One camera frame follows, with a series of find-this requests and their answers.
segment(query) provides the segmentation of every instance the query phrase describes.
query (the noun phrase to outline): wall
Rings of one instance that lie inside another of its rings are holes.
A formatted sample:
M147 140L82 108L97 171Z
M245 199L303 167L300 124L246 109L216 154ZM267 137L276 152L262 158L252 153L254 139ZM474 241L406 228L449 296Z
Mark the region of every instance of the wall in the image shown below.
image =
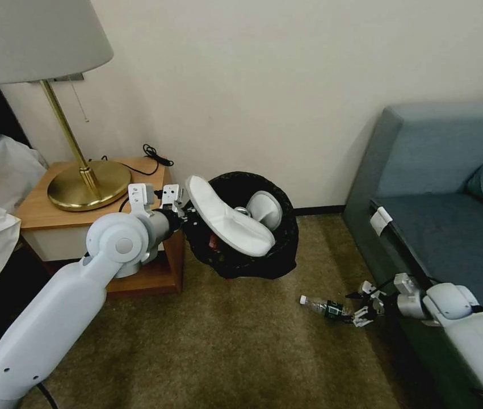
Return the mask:
M297 207L345 203L384 106L483 99L483 0L94 0L113 60L58 93L89 157L248 170ZM69 160L38 85L2 89L49 161Z

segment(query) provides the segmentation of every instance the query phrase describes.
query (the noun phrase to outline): blue sofa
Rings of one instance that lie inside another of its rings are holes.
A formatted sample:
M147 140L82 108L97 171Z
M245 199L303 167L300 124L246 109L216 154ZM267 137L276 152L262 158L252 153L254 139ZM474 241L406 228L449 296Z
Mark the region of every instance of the blue sofa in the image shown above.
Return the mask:
M465 184L483 164L483 103L409 104L383 111L344 212L377 283L408 272L468 287L483 305L483 201ZM369 218L393 222L378 236ZM447 407L479 408L480 387L440 328L402 320Z

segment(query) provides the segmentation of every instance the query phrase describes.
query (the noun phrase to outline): bottle label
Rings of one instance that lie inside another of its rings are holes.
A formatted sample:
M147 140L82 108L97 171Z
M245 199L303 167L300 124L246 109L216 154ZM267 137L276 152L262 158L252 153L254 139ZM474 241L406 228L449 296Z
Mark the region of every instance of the bottle label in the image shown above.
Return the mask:
M343 315L343 304L328 300L326 302L325 317L340 318Z

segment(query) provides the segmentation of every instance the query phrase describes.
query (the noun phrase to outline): white lamp shade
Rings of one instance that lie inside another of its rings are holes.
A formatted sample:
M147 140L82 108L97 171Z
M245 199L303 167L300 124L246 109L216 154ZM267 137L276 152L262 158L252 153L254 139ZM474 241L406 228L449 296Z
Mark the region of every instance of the white lamp shade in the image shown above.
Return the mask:
M80 73L112 56L89 0L0 0L0 84Z

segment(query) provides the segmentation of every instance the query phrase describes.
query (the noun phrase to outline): brown carpet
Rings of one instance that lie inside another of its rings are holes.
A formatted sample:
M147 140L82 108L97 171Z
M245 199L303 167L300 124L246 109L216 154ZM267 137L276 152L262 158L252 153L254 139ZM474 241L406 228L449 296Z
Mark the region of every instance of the brown carpet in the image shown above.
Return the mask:
M283 278L227 282L187 251L181 295L107 302L45 382L60 408L439 407L393 324L356 329L298 304L370 278L339 215L298 220ZM36 389L22 405L47 407Z

